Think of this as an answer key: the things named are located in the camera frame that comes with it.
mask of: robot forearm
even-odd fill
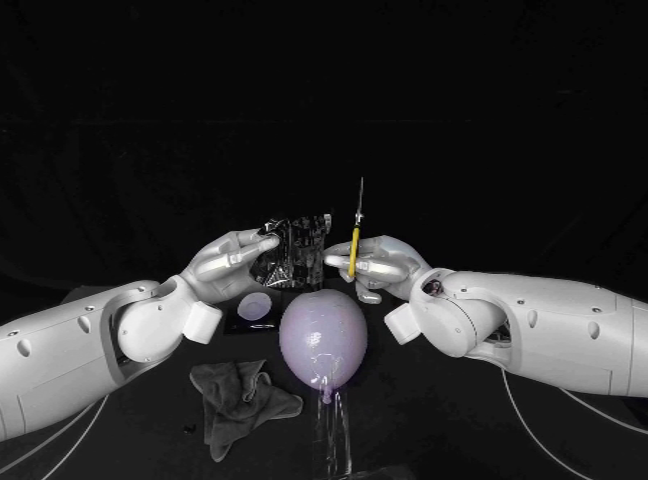
[[[448,355],[560,388],[648,397],[648,304],[593,285],[435,269],[386,324],[399,343],[423,333]],[[501,325],[505,338],[491,338]]]
[[[220,310],[180,276],[129,283],[0,327],[0,441],[59,422],[168,357],[208,343]]]

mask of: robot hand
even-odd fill
[[[197,299],[208,304],[230,300],[259,283],[249,276],[256,257],[275,248],[276,237],[263,237],[259,229],[229,232],[198,251],[180,276]]]
[[[338,273],[350,283],[356,280],[357,298],[364,303],[381,302],[374,289],[384,289],[402,300],[409,299],[410,289],[419,277],[432,269],[413,247],[386,235],[366,238],[358,243],[356,278],[348,276],[350,242],[340,243],[324,251],[324,263],[338,268]]]

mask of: black background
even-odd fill
[[[345,241],[363,175],[363,237],[648,302],[648,4],[0,2],[0,324],[276,211]]]

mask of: balloon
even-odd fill
[[[292,373],[324,392],[324,403],[330,403],[367,348],[364,315],[353,299],[337,290],[299,295],[285,309],[279,344]]]

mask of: yellow tool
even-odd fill
[[[357,200],[357,213],[356,213],[356,228],[353,229],[353,242],[350,242],[350,266],[348,276],[356,276],[356,258],[357,258],[357,241],[360,240],[360,220],[363,219],[363,180],[360,178],[360,198]]]

